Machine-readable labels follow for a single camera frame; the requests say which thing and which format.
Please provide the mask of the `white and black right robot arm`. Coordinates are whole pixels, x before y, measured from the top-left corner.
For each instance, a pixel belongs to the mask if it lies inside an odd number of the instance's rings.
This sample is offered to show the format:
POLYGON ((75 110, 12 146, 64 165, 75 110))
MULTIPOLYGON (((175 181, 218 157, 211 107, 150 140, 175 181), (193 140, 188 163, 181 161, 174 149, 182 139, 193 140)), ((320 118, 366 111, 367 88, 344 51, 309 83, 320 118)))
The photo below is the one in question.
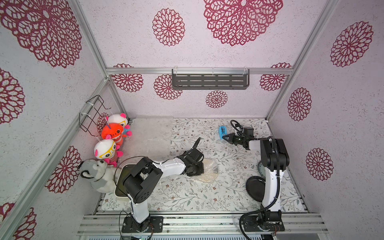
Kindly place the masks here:
POLYGON ((286 168, 289 166, 290 158, 283 139, 256 138, 254 129, 242 127, 237 124, 233 126, 235 132, 224 134, 219 130, 221 139, 232 145, 240 145, 248 151, 259 151, 261 153, 261 164, 265 169, 264 196, 261 201, 263 208, 272 212, 281 210, 280 195, 282 178, 286 168))

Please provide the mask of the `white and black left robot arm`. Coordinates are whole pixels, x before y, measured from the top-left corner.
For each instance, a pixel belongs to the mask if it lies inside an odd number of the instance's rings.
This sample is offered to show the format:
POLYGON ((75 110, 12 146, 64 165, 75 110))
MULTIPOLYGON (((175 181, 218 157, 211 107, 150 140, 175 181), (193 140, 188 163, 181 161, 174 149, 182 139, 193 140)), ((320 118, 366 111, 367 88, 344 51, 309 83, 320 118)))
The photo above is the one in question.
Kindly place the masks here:
POLYGON ((199 176, 204 173, 203 159, 204 154, 195 147, 163 163, 142 158, 123 179, 123 187, 131 200, 133 220, 142 224, 150 217, 147 199, 160 179, 175 175, 199 176))

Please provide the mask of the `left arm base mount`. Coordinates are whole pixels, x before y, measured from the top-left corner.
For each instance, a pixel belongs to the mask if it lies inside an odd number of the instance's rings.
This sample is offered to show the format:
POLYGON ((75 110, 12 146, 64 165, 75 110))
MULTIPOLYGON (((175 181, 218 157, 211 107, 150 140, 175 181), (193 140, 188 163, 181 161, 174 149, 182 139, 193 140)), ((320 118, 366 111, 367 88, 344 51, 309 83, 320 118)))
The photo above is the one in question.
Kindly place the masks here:
POLYGON ((161 233, 163 231, 164 218, 149 216, 142 223, 138 223, 134 217, 128 215, 124 218, 122 233, 161 233))

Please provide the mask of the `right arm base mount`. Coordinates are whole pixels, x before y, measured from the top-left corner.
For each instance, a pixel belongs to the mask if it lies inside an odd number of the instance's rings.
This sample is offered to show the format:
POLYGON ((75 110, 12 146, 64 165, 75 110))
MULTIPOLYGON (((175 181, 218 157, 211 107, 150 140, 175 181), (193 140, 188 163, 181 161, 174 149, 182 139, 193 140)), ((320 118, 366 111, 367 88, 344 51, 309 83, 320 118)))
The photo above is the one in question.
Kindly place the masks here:
POLYGON ((245 232, 284 232, 282 213, 265 211, 245 216, 242 220, 245 232))

